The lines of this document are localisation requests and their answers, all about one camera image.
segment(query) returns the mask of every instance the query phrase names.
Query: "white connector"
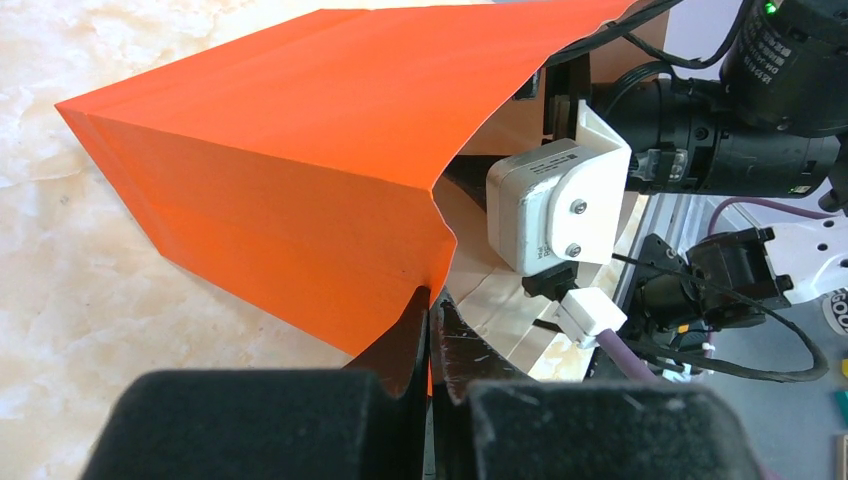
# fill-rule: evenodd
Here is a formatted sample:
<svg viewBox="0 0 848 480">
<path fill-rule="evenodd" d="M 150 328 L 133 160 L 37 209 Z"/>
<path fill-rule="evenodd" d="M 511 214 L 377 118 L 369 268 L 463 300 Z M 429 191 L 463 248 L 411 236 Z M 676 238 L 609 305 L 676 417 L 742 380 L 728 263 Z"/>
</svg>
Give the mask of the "white connector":
<svg viewBox="0 0 848 480">
<path fill-rule="evenodd" d="M 618 331 L 627 315 L 600 288 L 590 287 L 569 290 L 554 320 L 572 343 L 594 348 L 595 337 L 607 329 Z"/>
</svg>

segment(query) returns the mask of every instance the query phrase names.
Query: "table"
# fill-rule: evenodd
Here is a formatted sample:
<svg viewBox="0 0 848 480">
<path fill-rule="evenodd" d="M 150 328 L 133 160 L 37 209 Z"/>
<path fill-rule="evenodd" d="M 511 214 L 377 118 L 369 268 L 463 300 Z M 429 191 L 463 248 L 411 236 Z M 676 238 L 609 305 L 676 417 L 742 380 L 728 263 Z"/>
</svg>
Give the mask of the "table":
<svg viewBox="0 0 848 480">
<path fill-rule="evenodd" d="M 321 6 L 428 3 L 323 0 Z M 335 368 L 349 360 L 162 258 L 53 109 L 60 100 L 280 23 L 312 10 L 311 5 L 52 0 L 0 6 L 0 147 L 5 153 L 0 158 L 0 478 L 76 477 L 110 406 L 145 372 Z M 641 58 L 624 61 L 635 64 Z M 601 73 L 612 72 L 606 63 L 603 67 Z M 626 65 L 618 67 L 620 73 Z M 449 197 L 450 189 L 441 185 L 438 195 Z M 635 224 L 626 225 L 632 230 Z M 497 290 L 504 301 L 526 300 L 493 254 L 483 255 L 457 257 L 450 286 L 463 311 L 535 376 L 582 376 L 585 367 L 569 367 L 575 364 L 567 359 L 562 339 L 518 332 L 523 341 L 513 348 L 504 333 L 510 332 L 506 309 L 497 318 L 475 313 L 484 292 Z M 488 273 L 485 265 L 491 267 Z M 475 275 L 476 284 L 470 280 Z M 613 271 L 584 275 L 607 279 L 604 288 L 616 277 Z M 521 307 L 522 318 L 530 321 L 548 308 L 538 301 L 526 304 L 531 303 Z"/>
</svg>

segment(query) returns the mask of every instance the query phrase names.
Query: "purple cable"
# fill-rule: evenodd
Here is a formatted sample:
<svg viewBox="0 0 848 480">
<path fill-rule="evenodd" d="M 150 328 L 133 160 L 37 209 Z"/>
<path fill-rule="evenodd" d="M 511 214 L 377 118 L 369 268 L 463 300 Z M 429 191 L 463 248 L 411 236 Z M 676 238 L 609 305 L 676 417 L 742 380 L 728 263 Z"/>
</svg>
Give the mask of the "purple cable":
<svg viewBox="0 0 848 480">
<path fill-rule="evenodd" d="M 618 335 L 609 328 L 595 337 L 598 345 L 604 349 L 616 366 L 631 380 L 642 382 L 659 382 L 660 379 L 654 375 L 647 365 L 633 353 L 633 350 L 624 344 Z"/>
<path fill-rule="evenodd" d="M 713 216 L 710 217 L 710 224 L 707 227 L 707 236 L 715 233 L 715 226 L 718 223 L 718 219 L 721 216 L 721 212 L 724 211 L 727 207 L 737 204 L 737 203 L 748 203 L 751 205 L 759 205 L 761 207 L 771 208 L 772 210 L 778 210 L 781 212 L 791 213 L 792 215 L 798 215 L 799 217 L 809 218 L 811 220 L 823 220 L 825 218 L 831 218 L 832 215 L 828 215 L 822 212 L 814 212 L 812 210 L 805 210 L 803 208 L 792 207 L 790 205 L 784 205 L 782 203 L 773 202 L 771 200 L 765 200 L 762 198 L 746 198 L 746 197 L 731 197 L 727 200 L 718 204 L 713 212 Z"/>
</svg>

